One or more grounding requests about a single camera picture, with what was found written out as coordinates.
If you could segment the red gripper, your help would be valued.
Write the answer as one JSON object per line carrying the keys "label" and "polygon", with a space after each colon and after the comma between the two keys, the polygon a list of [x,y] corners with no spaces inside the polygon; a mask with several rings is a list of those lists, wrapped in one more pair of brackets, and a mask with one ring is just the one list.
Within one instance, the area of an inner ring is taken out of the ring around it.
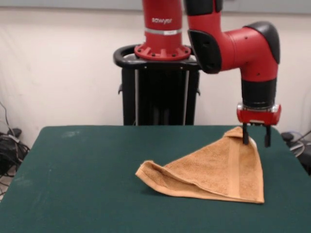
{"label": "red gripper", "polygon": [[271,146],[271,126],[279,123],[281,115],[281,105],[275,104],[268,109],[251,109],[245,107],[242,103],[237,106],[237,117],[242,124],[242,139],[243,144],[249,144],[249,134],[247,131],[247,124],[261,124],[266,125],[266,134],[264,144],[268,148]]}

